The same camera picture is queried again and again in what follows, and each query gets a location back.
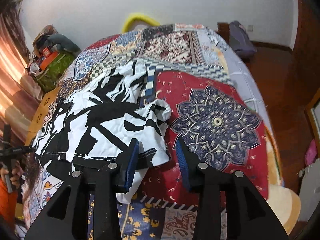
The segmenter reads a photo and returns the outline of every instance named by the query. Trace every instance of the orange cloth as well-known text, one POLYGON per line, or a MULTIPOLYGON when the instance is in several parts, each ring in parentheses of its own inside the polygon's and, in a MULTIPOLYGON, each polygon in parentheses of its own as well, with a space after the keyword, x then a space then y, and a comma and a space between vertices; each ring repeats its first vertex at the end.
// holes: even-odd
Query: orange cloth
POLYGON ((0 215, 8 223, 10 228, 14 230, 14 216, 16 211, 18 192, 15 190, 8 193, 7 186, 0 179, 0 215))

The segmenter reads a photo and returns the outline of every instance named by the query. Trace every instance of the wooden headboard post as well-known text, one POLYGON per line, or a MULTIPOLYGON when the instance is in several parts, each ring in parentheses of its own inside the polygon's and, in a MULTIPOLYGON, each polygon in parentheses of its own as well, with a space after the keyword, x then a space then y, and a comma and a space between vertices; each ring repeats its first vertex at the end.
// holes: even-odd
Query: wooden headboard post
POLYGON ((228 23, 218 22, 217 33, 229 44, 230 42, 230 29, 228 23))

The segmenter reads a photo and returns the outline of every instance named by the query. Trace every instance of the curtain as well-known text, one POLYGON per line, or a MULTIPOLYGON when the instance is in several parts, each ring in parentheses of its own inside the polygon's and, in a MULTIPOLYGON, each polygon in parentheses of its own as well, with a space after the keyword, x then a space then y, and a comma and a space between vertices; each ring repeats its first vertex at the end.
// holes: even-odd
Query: curtain
POLYGON ((24 143, 28 127, 43 93, 28 75, 23 29, 10 2, 0 15, 0 136, 4 124, 10 124, 12 143, 24 143))

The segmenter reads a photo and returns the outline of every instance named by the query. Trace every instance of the electrical outlet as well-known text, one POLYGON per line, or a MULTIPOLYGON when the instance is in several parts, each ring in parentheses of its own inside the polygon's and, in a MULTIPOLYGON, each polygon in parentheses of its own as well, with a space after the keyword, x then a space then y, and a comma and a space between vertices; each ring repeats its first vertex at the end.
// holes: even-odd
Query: electrical outlet
POLYGON ((253 32, 253 25, 248 25, 247 32, 253 32))

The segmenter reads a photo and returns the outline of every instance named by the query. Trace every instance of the mandala center circle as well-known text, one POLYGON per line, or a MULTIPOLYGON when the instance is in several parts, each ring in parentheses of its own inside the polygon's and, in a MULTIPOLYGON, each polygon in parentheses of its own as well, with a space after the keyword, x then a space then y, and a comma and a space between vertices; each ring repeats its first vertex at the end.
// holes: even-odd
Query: mandala center circle
POLYGON ((213 123, 214 126, 219 127, 219 126, 222 125, 222 118, 220 118, 220 117, 214 117, 214 118, 212 119, 212 123, 213 123))

